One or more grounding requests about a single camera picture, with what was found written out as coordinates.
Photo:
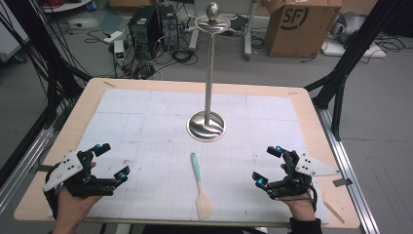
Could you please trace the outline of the slim black computer tower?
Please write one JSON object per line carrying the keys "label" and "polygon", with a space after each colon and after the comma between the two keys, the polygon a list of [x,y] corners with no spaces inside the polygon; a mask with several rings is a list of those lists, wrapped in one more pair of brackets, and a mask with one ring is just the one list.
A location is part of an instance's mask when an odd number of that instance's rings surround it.
{"label": "slim black computer tower", "polygon": [[164,49],[174,51],[179,47],[177,16],[172,5],[158,6],[160,24],[162,27]]}

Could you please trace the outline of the teal handled cream spatula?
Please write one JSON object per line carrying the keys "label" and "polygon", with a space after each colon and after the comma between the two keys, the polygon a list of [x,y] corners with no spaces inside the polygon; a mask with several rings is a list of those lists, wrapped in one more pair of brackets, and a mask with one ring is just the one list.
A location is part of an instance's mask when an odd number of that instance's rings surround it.
{"label": "teal handled cream spatula", "polygon": [[194,152],[191,153],[190,157],[199,191],[199,194],[196,198],[198,217],[199,219],[205,219],[210,217],[212,214],[212,202],[203,188],[198,157]]}

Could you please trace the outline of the grey round appliance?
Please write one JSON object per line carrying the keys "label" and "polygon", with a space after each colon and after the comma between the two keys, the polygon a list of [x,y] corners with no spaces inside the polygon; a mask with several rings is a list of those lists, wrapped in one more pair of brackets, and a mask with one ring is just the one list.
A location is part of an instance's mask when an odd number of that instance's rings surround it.
{"label": "grey round appliance", "polygon": [[329,35],[337,39],[341,44],[347,45],[350,42],[350,38],[360,30],[365,20],[365,16],[354,12],[340,13],[333,23]]}

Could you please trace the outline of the person's right hand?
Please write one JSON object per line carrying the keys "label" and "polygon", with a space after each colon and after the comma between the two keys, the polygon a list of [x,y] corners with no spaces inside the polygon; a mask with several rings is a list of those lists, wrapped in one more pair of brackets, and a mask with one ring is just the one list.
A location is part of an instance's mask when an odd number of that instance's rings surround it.
{"label": "person's right hand", "polygon": [[300,195],[280,197],[280,200],[288,206],[292,217],[296,220],[314,221],[317,219],[310,190]]}

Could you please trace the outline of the black power adapter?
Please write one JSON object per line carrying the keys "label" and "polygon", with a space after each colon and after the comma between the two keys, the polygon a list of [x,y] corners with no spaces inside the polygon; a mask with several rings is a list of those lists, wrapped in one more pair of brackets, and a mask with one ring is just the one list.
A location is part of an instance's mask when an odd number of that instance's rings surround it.
{"label": "black power adapter", "polygon": [[134,76],[138,79],[147,80],[156,73],[155,67],[150,63],[145,63],[134,70]]}

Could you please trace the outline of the white device with green display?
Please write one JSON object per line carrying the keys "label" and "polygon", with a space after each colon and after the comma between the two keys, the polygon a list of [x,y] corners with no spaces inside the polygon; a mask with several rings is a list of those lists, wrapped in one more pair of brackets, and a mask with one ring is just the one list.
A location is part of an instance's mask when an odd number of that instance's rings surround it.
{"label": "white device with green display", "polygon": [[115,40],[113,43],[114,58],[119,65],[125,64],[125,46],[123,40]]}

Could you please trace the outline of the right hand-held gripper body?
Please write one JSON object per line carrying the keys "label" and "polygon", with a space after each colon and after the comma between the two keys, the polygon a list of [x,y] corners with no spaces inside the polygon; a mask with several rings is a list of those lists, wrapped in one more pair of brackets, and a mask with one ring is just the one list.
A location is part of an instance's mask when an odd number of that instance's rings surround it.
{"label": "right hand-held gripper body", "polygon": [[306,153],[298,154],[295,150],[288,151],[288,153],[289,155],[284,160],[286,176],[283,180],[276,181],[275,188],[267,191],[271,199],[304,194],[309,189],[313,189],[313,176],[339,174],[337,168],[331,167]]}

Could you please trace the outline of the large black computer tower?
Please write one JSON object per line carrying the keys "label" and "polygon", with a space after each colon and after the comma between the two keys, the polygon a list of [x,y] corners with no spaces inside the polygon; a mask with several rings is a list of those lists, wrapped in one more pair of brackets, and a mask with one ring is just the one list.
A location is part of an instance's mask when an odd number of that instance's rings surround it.
{"label": "large black computer tower", "polygon": [[158,10],[155,6],[139,6],[128,23],[132,43],[139,59],[155,57],[155,43],[161,37]]}

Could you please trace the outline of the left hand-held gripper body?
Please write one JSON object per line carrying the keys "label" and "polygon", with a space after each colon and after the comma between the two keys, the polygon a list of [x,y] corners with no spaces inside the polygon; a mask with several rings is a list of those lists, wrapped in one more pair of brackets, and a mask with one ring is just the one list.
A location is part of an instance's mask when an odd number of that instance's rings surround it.
{"label": "left hand-held gripper body", "polygon": [[43,192],[53,192],[60,185],[64,185],[75,197],[111,196],[115,188],[105,185],[110,178],[97,178],[92,175],[94,157],[87,155],[86,151],[69,151],[63,160],[48,172]]}

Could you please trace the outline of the brown cardboard box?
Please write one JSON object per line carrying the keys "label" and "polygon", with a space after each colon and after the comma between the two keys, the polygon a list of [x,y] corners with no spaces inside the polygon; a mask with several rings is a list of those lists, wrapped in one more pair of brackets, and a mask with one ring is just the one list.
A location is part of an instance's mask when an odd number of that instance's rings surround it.
{"label": "brown cardboard box", "polygon": [[265,0],[270,14],[264,46],[270,58],[315,58],[342,0]]}

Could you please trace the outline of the steel utensil stand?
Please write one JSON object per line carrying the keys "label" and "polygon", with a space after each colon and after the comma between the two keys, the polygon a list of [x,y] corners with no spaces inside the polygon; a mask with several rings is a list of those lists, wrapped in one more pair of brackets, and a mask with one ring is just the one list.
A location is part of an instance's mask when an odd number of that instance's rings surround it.
{"label": "steel utensil stand", "polygon": [[206,14],[195,18],[195,28],[207,35],[205,108],[189,117],[186,128],[192,138],[201,142],[212,142],[223,137],[226,132],[224,118],[211,110],[215,35],[228,30],[230,22],[220,16],[220,8],[216,2],[209,2],[206,5]]}

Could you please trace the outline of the long tan tape strip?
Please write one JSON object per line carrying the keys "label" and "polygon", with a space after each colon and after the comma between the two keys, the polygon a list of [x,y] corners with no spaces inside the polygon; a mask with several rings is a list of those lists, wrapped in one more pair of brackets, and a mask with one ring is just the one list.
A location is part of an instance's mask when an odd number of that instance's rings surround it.
{"label": "long tan tape strip", "polygon": [[332,204],[330,204],[327,201],[323,202],[325,207],[335,216],[335,218],[340,221],[342,224],[346,223],[346,220],[344,219],[344,217],[341,215],[340,211],[333,206]]}

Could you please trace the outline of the white table leg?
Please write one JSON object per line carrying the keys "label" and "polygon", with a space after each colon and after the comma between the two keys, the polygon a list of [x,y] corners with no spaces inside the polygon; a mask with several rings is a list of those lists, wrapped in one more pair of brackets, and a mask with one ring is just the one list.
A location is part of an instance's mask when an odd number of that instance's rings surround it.
{"label": "white table leg", "polygon": [[251,46],[251,28],[253,25],[253,20],[255,16],[255,11],[257,7],[258,0],[251,0],[251,5],[249,9],[249,13],[247,15],[248,22],[246,25],[246,30],[244,31],[244,58],[249,60],[251,53],[252,53],[252,46]]}
{"label": "white table leg", "polygon": [[[192,20],[195,20],[198,16],[199,16],[199,10],[198,10],[198,6],[199,0],[190,0],[191,4],[192,4],[192,12],[190,13],[190,16],[192,18]],[[199,39],[199,30],[194,28],[193,30],[191,30],[191,38],[190,38],[190,43],[188,48],[192,51],[195,51],[197,48],[197,43],[198,43],[198,39]]]}

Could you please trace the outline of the white power strip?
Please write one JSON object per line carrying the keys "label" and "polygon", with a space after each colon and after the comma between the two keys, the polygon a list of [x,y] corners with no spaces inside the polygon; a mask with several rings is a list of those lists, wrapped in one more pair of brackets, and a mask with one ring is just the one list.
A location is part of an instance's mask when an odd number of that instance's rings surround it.
{"label": "white power strip", "polygon": [[106,44],[110,44],[110,43],[113,43],[115,40],[118,40],[119,38],[121,38],[123,35],[124,35],[123,31],[115,31],[109,37],[104,38],[103,41]]}

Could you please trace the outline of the black metal frame post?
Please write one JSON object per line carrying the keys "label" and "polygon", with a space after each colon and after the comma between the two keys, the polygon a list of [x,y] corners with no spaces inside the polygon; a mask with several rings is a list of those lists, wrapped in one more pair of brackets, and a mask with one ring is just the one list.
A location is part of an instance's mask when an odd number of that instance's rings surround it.
{"label": "black metal frame post", "polygon": [[9,7],[40,55],[39,58],[34,58],[30,47],[6,24],[6,28],[29,55],[38,75],[48,83],[46,116],[49,121],[52,121],[56,118],[57,107],[63,99],[77,98],[83,92],[75,77],[89,82],[92,76],[63,58],[41,19],[40,11],[31,0],[2,0],[2,2]]}
{"label": "black metal frame post", "polygon": [[[348,48],[351,50],[365,50],[371,45],[381,29],[388,23],[392,15],[404,1],[405,0],[377,0],[377,3],[367,16],[354,39],[350,42]],[[334,99],[331,130],[338,140],[341,140],[340,122],[346,82],[361,58],[362,53],[357,55],[353,51],[347,51],[341,56],[331,72],[318,81],[304,87],[307,92],[320,88],[319,93],[312,98],[313,105],[319,109],[326,110],[330,101]]]}

